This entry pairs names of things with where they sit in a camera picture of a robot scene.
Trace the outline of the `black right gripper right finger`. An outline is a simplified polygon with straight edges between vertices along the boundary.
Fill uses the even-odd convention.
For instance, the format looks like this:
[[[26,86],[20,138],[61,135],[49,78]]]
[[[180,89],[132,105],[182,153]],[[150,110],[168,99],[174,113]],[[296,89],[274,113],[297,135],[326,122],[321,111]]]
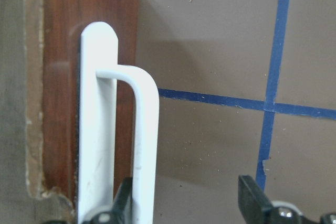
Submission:
[[[245,223],[315,223],[294,204],[269,200],[249,175],[238,176],[238,206]]]

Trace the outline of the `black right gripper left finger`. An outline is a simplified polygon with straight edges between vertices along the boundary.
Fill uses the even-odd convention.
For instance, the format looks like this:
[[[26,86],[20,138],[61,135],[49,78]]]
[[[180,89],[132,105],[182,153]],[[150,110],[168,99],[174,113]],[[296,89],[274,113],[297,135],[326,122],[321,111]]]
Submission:
[[[101,206],[89,215],[86,223],[132,223],[133,178],[123,180],[111,206]]]

